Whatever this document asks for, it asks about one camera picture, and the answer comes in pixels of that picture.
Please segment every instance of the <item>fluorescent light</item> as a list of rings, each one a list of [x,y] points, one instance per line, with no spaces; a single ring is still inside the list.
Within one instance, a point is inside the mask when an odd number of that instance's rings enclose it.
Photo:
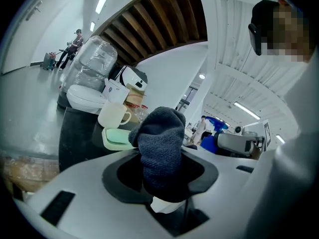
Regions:
[[[246,107],[242,106],[240,103],[235,102],[234,105],[237,106],[238,108],[244,110],[246,113],[250,114],[255,119],[260,120],[260,117],[257,114],[255,114],[252,111],[248,110]]]
[[[91,32],[93,32],[94,27],[95,27],[95,23],[94,23],[94,22],[91,22],[91,27],[90,27],[90,31],[91,31]]]
[[[106,2],[106,0],[99,0],[98,5],[96,6],[96,9],[95,9],[95,12],[97,14],[100,14],[105,2]]]
[[[281,138],[280,135],[277,134],[276,137],[279,139],[280,142],[285,143],[285,141]]]

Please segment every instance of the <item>ceiling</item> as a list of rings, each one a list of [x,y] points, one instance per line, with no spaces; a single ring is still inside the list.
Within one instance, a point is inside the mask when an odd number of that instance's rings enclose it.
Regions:
[[[116,48],[119,64],[129,65],[172,48],[207,41],[201,0],[133,0],[94,35]]]
[[[272,133],[270,148],[275,148],[280,143],[275,137],[277,134],[286,140],[297,134],[298,126],[284,95],[301,76],[305,64],[280,62],[254,53],[248,24],[252,8],[259,1],[216,0],[217,64],[215,81],[204,100],[203,113],[225,120],[231,125],[231,130],[238,125],[256,122],[233,105],[237,101],[262,120],[269,120]]]

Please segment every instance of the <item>cardboard box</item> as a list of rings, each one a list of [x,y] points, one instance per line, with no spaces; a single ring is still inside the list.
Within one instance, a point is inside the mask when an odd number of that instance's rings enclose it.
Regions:
[[[126,87],[130,90],[130,92],[125,101],[134,105],[141,106],[145,91],[139,91],[130,84],[128,84]]]

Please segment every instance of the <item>black slot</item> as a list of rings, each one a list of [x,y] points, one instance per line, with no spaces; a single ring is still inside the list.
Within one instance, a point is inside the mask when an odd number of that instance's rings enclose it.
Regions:
[[[254,169],[252,167],[244,166],[244,165],[239,165],[236,167],[236,169],[247,172],[247,173],[252,173]]]
[[[245,152],[250,151],[251,149],[251,141],[246,141]]]
[[[138,86],[139,88],[141,88],[141,87],[142,87],[142,84],[141,84],[141,83],[139,83],[139,82],[136,82],[136,83],[135,83],[135,85],[136,85],[136,86]]]
[[[45,208],[41,216],[49,223],[56,226],[70,205],[74,196],[74,193],[61,191]]]
[[[147,210],[173,237],[189,232],[209,220],[203,211],[194,208],[191,198],[169,214],[155,213],[150,206],[147,206]]]

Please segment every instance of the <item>white cloth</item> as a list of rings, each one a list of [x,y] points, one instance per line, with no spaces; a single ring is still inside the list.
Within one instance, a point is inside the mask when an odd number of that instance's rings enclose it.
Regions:
[[[198,132],[199,134],[202,134],[204,133],[206,130],[206,122],[205,121],[199,121],[197,123],[197,129],[196,129],[196,132]]]
[[[156,213],[172,213],[173,211],[177,210],[178,207],[180,207],[183,203],[185,203],[185,200],[179,203],[170,203],[166,202],[162,199],[159,199],[157,197],[153,197],[153,201],[151,203],[151,208]]]
[[[194,133],[193,137],[191,138],[191,140],[193,140],[194,144],[197,144],[200,141],[201,135],[205,132],[205,130],[206,130],[206,122],[200,120],[197,123],[196,132]]]
[[[314,133],[319,130],[318,52],[316,48],[305,72],[285,96],[301,133]]]

